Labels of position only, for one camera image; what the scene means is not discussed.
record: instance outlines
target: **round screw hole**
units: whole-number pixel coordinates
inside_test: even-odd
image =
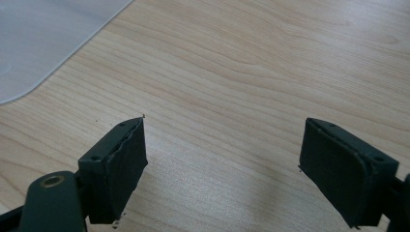
[[[51,176],[43,180],[40,185],[43,188],[51,188],[60,185],[64,182],[64,176]]]
[[[91,157],[91,160],[92,160],[92,161],[96,161],[96,160],[99,160],[99,159],[100,159],[99,156],[92,156],[92,157]]]
[[[376,161],[384,161],[383,158],[379,158],[379,157],[374,158],[374,160],[376,160]]]

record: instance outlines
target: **table surface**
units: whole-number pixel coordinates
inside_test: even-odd
[[[144,114],[149,165],[117,231],[349,231],[299,170],[305,119],[361,137],[403,179],[409,73],[408,0],[134,1],[0,105],[0,213]]]

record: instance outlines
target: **wooden table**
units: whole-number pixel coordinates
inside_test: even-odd
[[[149,165],[118,231],[350,231],[298,168],[305,119],[399,160],[403,179],[409,73],[408,0],[134,1],[0,105],[0,213],[145,114]]]

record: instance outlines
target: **wood grain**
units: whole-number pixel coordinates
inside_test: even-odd
[[[0,213],[145,114],[149,165],[118,231],[349,231],[299,171],[305,119],[355,133],[404,178],[409,73],[406,0],[134,1],[0,105]]]

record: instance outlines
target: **plastic sheet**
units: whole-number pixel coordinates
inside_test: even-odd
[[[0,0],[0,103],[36,88],[132,0]]]

